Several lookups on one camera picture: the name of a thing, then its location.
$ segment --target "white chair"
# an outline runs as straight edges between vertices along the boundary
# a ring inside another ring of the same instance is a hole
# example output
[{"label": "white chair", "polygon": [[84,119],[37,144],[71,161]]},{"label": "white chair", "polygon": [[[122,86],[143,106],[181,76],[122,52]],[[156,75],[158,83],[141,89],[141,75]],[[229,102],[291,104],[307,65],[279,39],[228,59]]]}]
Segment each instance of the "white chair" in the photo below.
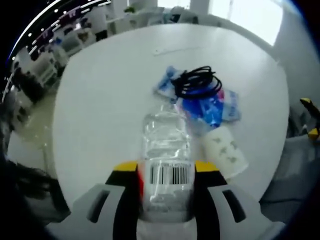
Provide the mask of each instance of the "white chair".
[{"label": "white chair", "polygon": [[52,78],[56,78],[58,74],[53,54],[48,52],[42,53],[39,58],[31,64],[29,69],[42,86],[45,86]]},{"label": "white chair", "polygon": [[61,47],[65,50],[69,58],[84,48],[82,41],[74,32],[70,32],[64,37]]},{"label": "white chair", "polygon": [[66,51],[59,45],[52,47],[52,54],[61,67],[65,67],[69,61]]}]

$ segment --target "table surface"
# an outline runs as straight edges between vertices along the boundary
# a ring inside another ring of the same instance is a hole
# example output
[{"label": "table surface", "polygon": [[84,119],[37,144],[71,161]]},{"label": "table surface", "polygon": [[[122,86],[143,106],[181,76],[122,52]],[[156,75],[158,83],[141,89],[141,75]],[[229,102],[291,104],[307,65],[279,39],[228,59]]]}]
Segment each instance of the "table surface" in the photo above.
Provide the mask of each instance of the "table surface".
[{"label": "table surface", "polygon": [[70,59],[52,130],[56,173],[70,207],[95,184],[105,183],[114,166],[140,158],[143,118],[162,103],[152,89],[169,65],[182,70],[209,65],[224,87],[239,94],[242,119],[227,126],[249,167],[230,182],[256,200],[262,197],[286,139],[284,70],[233,31],[168,24],[112,36]]}]

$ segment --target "coiled black cable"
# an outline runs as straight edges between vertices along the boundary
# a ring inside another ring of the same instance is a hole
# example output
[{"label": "coiled black cable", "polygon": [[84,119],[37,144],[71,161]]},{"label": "coiled black cable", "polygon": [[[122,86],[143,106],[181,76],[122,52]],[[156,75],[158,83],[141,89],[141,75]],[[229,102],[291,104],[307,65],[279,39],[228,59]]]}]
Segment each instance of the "coiled black cable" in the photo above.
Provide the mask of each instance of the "coiled black cable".
[{"label": "coiled black cable", "polygon": [[185,71],[179,78],[171,80],[175,95],[183,99],[205,99],[216,95],[222,88],[221,81],[214,75],[210,66]]}]

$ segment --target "window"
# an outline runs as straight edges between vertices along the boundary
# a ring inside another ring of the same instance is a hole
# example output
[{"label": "window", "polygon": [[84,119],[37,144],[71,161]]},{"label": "window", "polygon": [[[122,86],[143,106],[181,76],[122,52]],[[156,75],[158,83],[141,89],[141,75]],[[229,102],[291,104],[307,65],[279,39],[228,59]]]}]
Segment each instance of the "window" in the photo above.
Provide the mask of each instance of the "window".
[{"label": "window", "polygon": [[282,7],[272,0],[211,0],[210,13],[249,30],[270,45],[277,39]]},{"label": "window", "polygon": [[158,0],[158,7],[172,9],[176,6],[190,9],[191,0]]}]

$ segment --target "paper cup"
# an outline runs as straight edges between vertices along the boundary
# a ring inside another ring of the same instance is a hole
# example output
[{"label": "paper cup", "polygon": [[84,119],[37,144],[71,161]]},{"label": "paper cup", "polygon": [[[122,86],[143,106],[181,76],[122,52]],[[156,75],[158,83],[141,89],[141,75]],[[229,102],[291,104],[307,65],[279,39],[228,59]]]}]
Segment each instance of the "paper cup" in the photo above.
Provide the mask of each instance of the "paper cup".
[{"label": "paper cup", "polygon": [[225,179],[242,173],[249,165],[225,126],[208,132],[202,138],[202,145],[206,160],[215,164]]}]

